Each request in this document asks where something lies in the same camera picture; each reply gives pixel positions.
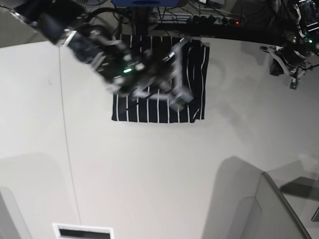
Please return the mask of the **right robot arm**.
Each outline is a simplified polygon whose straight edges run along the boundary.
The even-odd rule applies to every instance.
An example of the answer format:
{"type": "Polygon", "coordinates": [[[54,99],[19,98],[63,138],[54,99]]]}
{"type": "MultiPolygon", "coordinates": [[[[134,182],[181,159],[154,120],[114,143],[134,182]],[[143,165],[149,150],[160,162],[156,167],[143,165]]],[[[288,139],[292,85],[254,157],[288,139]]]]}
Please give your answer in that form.
{"type": "Polygon", "coordinates": [[[121,97],[149,99],[158,94],[176,110],[194,96],[182,81],[183,38],[160,54],[135,52],[116,39],[110,27],[93,25],[97,11],[87,12],[73,0],[3,0],[3,7],[57,46],[68,47],[82,63],[102,76],[121,97]]]}

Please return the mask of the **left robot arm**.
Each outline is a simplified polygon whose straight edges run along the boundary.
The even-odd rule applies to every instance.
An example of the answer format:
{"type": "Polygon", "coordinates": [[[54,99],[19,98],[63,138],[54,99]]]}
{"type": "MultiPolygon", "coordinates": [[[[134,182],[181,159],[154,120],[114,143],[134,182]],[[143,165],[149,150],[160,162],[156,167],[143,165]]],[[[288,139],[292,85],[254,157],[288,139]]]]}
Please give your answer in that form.
{"type": "Polygon", "coordinates": [[[319,55],[319,2],[317,0],[292,0],[291,13],[294,15],[293,38],[279,47],[262,46],[273,61],[270,74],[290,77],[289,88],[296,90],[301,77],[318,67],[307,60],[311,55],[319,55]]]}

